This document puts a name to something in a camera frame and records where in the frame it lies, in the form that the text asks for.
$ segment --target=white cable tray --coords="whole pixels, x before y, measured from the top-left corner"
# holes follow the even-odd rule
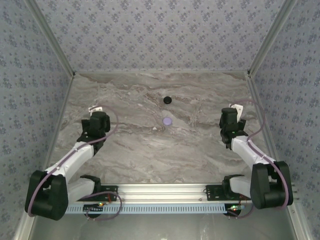
[[[85,214],[83,204],[70,204],[66,214]],[[100,211],[90,211],[89,214],[115,214],[120,204],[111,203],[103,207],[97,207]],[[225,214],[224,203],[193,203],[193,204],[135,204],[122,205],[121,214]]]

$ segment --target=cable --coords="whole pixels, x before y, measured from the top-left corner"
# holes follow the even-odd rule
[[[279,175],[281,181],[282,181],[282,185],[283,185],[283,188],[284,188],[284,192],[285,192],[285,199],[284,199],[284,203],[283,205],[280,207],[280,209],[284,209],[287,205],[288,205],[288,202],[289,202],[289,189],[288,189],[288,184],[285,180],[285,177],[283,176],[283,174],[281,173],[281,171],[279,170],[279,168],[274,164],[274,162],[266,155],[262,155],[252,144],[251,144],[251,138],[255,135],[257,135],[258,133],[260,133],[263,128],[265,127],[266,125],[266,113],[265,113],[265,110],[263,109],[263,107],[257,103],[256,101],[254,100],[251,100],[251,99],[241,99],[241,100],[238,100],[234,103],[232,103],[231,105],[234,105],[234,104],[239,104],[239,103],[246,103],[246,102],[250,102],[250,103],[253,103],[255,104],[256,106],[258,106],[262,112],[262,115],[263,115],[263,121],[262,121],[262,125],[260,127],[260,129],[254,133],[252,133],[251,135],[248,136],[248,138],[246,139],[246,142],[248,144],[248,146],[259,156],[261,157],[262,159],[266,160],[274,169],[275,171],[277,172],[277,174]]]
[[[103,107],[103,108],[107,108],[109,110],[111,110],[113,112],[113,114],[115,115],[115,118],[116,118],[116,124],[115,124],[115,127],[114,129],[106,136],[102,137],[102,138],[99,138],[97,140],[93,140],[93,141],[89,141],[89,142],[86,142],[82,145],[80,145],[77,149],[82,149],[83,147],[85,146],[88,146],[90,144],[95,144],[97,142],[100,142],[100,141],[103,141],[105,139],[107,139],[108,137],[110,137],[112,134],[114,134],[117,130],[118,130],[118,126],[119,126],[119,117],[118,117],[118,114],[115,110],[113,110],[111,107],[107,106],[107,105],[96,105],[92,108],[89,109],[89,111],[93,110],[93,109],[96,109],[96,108],[99,108],[99,107]],[[34,215],[31,213],[31,209],[32,209],[32,206],[35,202],[35,199],[36,199],[36,196],[40,190],[40,188],[42,187],[42,185],[47,181],[47,179],[58,169],[60,168],[69,158],[71,158],[73,156],[73,154],[76,153],[76,150],[73,150],[72,152],[70,152],[52,171],[50,171],[49,173],[47,173],[47,175],[40,181],[40,183],[38,184],[38,186],[36,187],[36,189],[34,190],[34,193],[30,199],[30,203],[29,203],[29,206],[28,206],[28,215],[29,217],[34,217]]]
[[[240,199],[243,199],[245,198],[245,205],[244,207],[246,208],[247,207],[247,201],[248,201],[248,198],[242,194],[240,194]]]
[[[90,212],[90,210],[91,210],[93,207],[89,207],[88,210],[87,210],[86,213],[85,213],[85,216],[86,216],[86,218],[87,218],[88,220],[92,220],[92,221],[107,221],[107,220],[112,220],[112,219],[116,218],[116,217],[120,214],[120,212],[121,212],[121,210],[122,210],[122,199],[121,199],[121,197],[119,196],[119,194],[117,194],[116,192],[113,192],[113,191],[97,192],[97,193],[94,193],[94,194],[90,194],[90,195],[88,195],[88,196],[84,196],[84,197],[81,198],[80,200],[86,199],[86,198],[95,197],[95,196],[99,196],[99,195],[102,195],[102,194],[108,194],[108,195],[109,195],[109,194],[112,194],[112,195],[114,195],[114,196],[116,196],[116,197],[119,198],[119,200],[120,200],[120,206],[119,206],[118,211],[117,211],[114,215],[112,215],[112,216],[110,216],[110,217],[105,217],[105,218],[91,218],[91,217],[89,217],[89,212]]]
[[[251,207],[250,211],[248,211],[248,213],[245,214],[245,215],[243,215],[243,216],[239,216],[239,215],[237,215],[236,213],[234,213],[234,212],[232,212],[232,211],[229,211],[229,210],[227,210],[227,212],[228,212],[229,214],[234,215],[237,219],[244,219],[244,218],[246,218],[246,217],[249,217],[249,216],[253,213],[254,208],[255,208],[255,207],[254,207],[254,204],[252,204],[252,207]]]

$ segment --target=black mounting plate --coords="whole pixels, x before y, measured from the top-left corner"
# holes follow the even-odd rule
[[[116,185],[101,185],[100,192],[115,192],[118,193],[118,186]],[[117,201],[117,197],[112,194],[101,194],[98,196],[88,197],[80,200],[81,202],[109,202],[109,197],[111,202]]]
[[[236,215],[237,216],[239,216],[240,215],[240,213],[241,213],[241,209],[239,209],[239,210],[235,210],[235,211],[231,211],[231,210],[228,210],[229,208],[231,208],[231,206],[233,206],[234,204],[225,204],[224,205],[224,207],[225,207],[225,209],[227,210],[227,212],[226,213],[224,213],[224,215],[226,215],[226,216],[230,216],[230,217],[236,217]]]
[[[231,193],[231,198],[225,195],[222,185],[205,186],[206,199],[208,201],[240,201],[241,197],[238,193]]]
[[[87,212],[88,210],[90,211],[90,212],[102,212],[103,211],[103,206],[99,206],[99,204],[85,204],[85,205],[83,205],[83,208],[82,208],[82,211],[83,212]],[[88,213],[88,217],[89,218],[92,218],[92,219],[95,219],[95,218],[97,218],[97,217],[99,217],[101,214],[96,214],[96,213]]]

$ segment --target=metal corner frame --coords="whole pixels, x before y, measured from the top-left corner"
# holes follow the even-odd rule
[[[45,36],[46,40],[48,41],[49,45],[51,46],[53,52],[55,53],[56,57],[58,58],[59,62],[61,63],[65,72],[72,77],[74,72],[71,68],[71,65],[62,50],[61,46],[59,45],[54,33],[52,32],[49,24],[46,21],[45,16],[41,12],[38,4],[35,0],[24,0],[26,6],[30,10],[34,20],[38,23],[43,35]]]
[[[55,149],[55,144],[56,144],[57,139],[58,139],[59,130],[61,128],[61,124],[62,124],[62,121],[63,121],[63,116],[64,116],[64,113],[65,113],[65,110],[66,110],[66,105],[67,105],[67,102],[68,102],[68,99],[69,99],[69,95],[70,95],[69,93],[70,93],[70,90],[71,90],[71,87],[72,87],[73,80],[74,80],[74,76],[72,76],[70,78],[70,82],[69,82],[69,85],[67,87],[66,94],[64,96],[64,100],[63,100],[63,103],[62,103],[62,108],[61,108],[60,114],[58,116],[58,121],[56,123],[55,130],[53,132],[53,137],[52,137],[52,140],[50,142],[49,149],[48,149],[48,152],[47,152],[46,157],[45,157],[45,161],[44,161],[43,166],[42,166],[43,170],[45,170],[47,168],[49,159],[51,158],[52,153],[53,153],[53,151]],[[29,237],[30,237],[34,222],[35,222],[35,217],[29,217],[28,214],[23,211],[21,219],[20,219],[20,221],[19,221],[19,223],[17,225],[13,240],[28,240]]]
[[[291,13],[291,10],[296,5],[296,2],[298,0],[285,0],[277,13],[275,19],[273,20],[273,23],[271,24],[271,27],[269,28],[269,31],[267,32],[257,54],[255,55],[250,67],[250,77],[254,77],[257,73],[260,65],[264,61],[264,59],[267,56],[268,51],[270,50],[271,46],[275,42],[279,32],[283,28],[284,24],[286,23],[286,20]]]
[[[252,79],[251,76],[247,76],[246,78],[249,86],[249,91],[253,100],[262,106],[255,81]],[[255,106],[255,110],[257,112],[257,117],[261,125],[263,122],[263,114],[261,113],[261,110],[259,107]],[[262,131],[262,134],[263,134],[263,138],[270,156],[278,161],[280,158],[279,158],[276,145],[273,140],[272,133],[269,128],[269,124],[267,120],[266,120],[265,128]],[[313,240],[314,238],[312,237],[312,233],[308,226],[307,218],[303,211],[299,193],[297,191],[297,188],[294,182],[292,182],[291,184],[292,184],[294,200],[293,200],[293,204],[287,207],[287,211],[291,218],[292,226],[295,231],[296,237],[298,240]]]

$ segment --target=metal floor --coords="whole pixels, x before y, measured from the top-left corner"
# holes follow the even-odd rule
[[[255,210],[244,219],[223,214],[122,214],[88,221],[67,214],[54,221],[38,217],[29,240],[296,240],[287,210]]]

